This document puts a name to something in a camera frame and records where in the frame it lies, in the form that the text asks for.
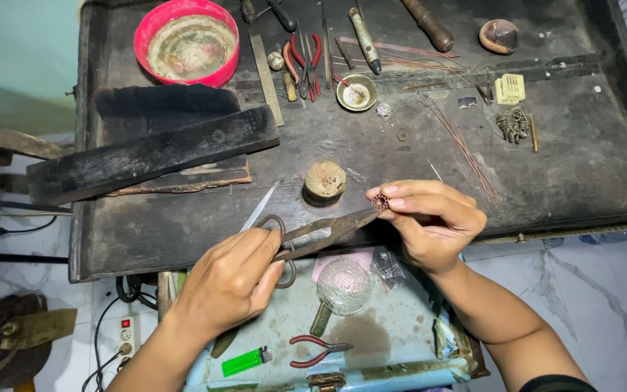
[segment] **pink plastic bowl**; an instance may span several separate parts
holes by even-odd
[[[216,20],[224,22],[236,37],[236,44],[231,57],[210,75],[191,80],[174,80],[167,79],[157,75],[150,67],[148,60],[148,49],[154,35],[161,30],[170,21],[189,15],[207,15]],[[169,85],[171,83],[185,83],[192,85],[194,83],[202,83],[207,86],[219,88],[231,79],[236,71],[238,64],[238,28],[236,22],[225,9],[207,0],[170,0],[150,11],[144,19],[139,23],[139,27],[135,31],[135,56],[137,61],[149,72],[153,77],[159,79],[162,83]]]

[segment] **pliers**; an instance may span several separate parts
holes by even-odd
[[[330,353],[343,352],[343,351],[348,351],[350,349],[355,348],[355,346],[353,346],[352,344],[347,344],[347,343],[328,344],[324,342],[323,340],[317,338],[316,336],[311,336],[311,335],[299,335],[289,340],[289,344],[294,344],[294,343],[299,343],[299,342],[316,343],[321,347],[327,348],[328,350],[318,354],[316,357],[306,362],[291,361],[289,365],[296,369],[310,368],[311,366],[314,366],[320,361],[322,361]]]
[[[304,52],[304,56],[302,57],[299,54],[299,51],[297,50],[296,43],[295,43],[296,34],[292,34],[292,39],[290,40],[289,49],[292,51],[292,56],[294,57],[294,59],[304,69],[304,76],[302,77],[302,79],[305,79],[307,81],[307,84],[309,85],[309,92],[311,93],[311,102],[316,102],[316,96],[314,95],[314,92],[316,92],[316,95],[320,95],[320,87],[318,86],[318,77],[316,76],[316,72],[314,72],[314,70],[316,69],[316,66],[318,65],[318,59],[320,58],[321,44],[320,44],[320,38],[318,38],[318,34],[313,33],[311,35],[313,36],[313,41],[316,43],[316,51],[313,53],[313,56],[311,56],[311,47],[309,46],[309,39],[308,37],[306,37],[305,42],[307,43],[307,47],[309,47],[308,60],[307,60],[307,51],[304,51],[303,49],[304,41],[300,42],[302,44],[302,51]]]

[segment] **left hand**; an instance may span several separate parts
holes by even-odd
[[[282,274],[270,263],[280,231],[248,229],[213,246],[195,264],[166,318],[198,346],[261,314]]]

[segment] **wooden workbench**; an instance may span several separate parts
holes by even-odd
[[[305,107],[301,101],[287,102],[281,78],[273,73],[285,121],[280,128],[282,143],[249,156],[253,182],[234,185],[231,194],[227,187],[75,203],[70,281],[190,266],[210,246],[237,232],[280,179],[285,181],[263,215],[275,213],[294,229],[319,218],[369,208],[364,191],[385,181],[436,179],[428,159],[447,184],[479,200],[488,214],[484,237],[627,222],[627,33],[618,5],[612,0],[424,2],[454,34],[453,52],[470,69],[463,74],[469,84],[444,71],[384,66],[374,76],[360,65],[355,72],[374,79],[378,102],[392,107],[392,115],[380,119],[373,110],[344,111],[332,90],[322,89],[322,96]],[[104,134],[111,132],[102,128],[91,102],[97,88],[152,85],[136,62],[132,38],[155,4],[110,3],[94,2],[82,11],[77,150],[102,145]],[[228,86],[242,94],[242,109],[262,105],[265,100],[239,1],[218,3],[237,19],[240,31],[239,65]],[[304,32],[320,34],[316,1],[283,3]],[[262,9],[265,2],[255,1],[255,5]],[[331,41],[335,36],[355,36],[347,14],[353,5],[351,0],[326,4]],[[362,6],[374,40],[432,49],[399,1],[367,0]],[[520,48],[509,57],[486,52],[476,38],[480,26],[497,17],[511,20],[520,30]],[[289,37],[271,13],[259,18],[254,28],[263,34],[267,52]],[[362,58],[358,48],[349,48],[354,58]],[[338,55],[335,45],[332,51]],[[323,82],[323,67],[319,68]],[[336,66],[336,72],[349,74],[346,66]],[[475,107],[458,108],[459,97],[477,96],[473,84],[484,85],[506,72],[524,75],[527,82],[523,104],[536,118],[538,153],[528,139],[520,145],[502,139],[495,116],[508,106],[485,106],[479,98]],[[482,190],[470,167],[458,154],[458,162],[476,187],[454,160],[456,149],[448,131],[421,106],[416,91],[403,90],[406,85],[437,80],[448,85],[432,87],[431,96],[462,130],[503,199],[499,208],[489,210],[480,201]],[[396,139],[399,130],[409,135],[404,143]],[[321,158],[335,160],[348,174],[348,189],[326,209],[310,207],[300,196],[302,175]],[[385,222],[374,222],[339,245],[389,241],[390,232]]]

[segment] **stain on surface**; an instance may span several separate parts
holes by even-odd
[[[309,355],[311,355],[311,351],[309,350],[309,347],[306,347],[300,343],[297,344],[295,354],[297,356],[297,359],[306,359]]]
[[[382,366],[391,356],[391,339],[376,321],[374,309],[338,321],[323,340],[355,346],[345,352],[345,364],[350,369]]]

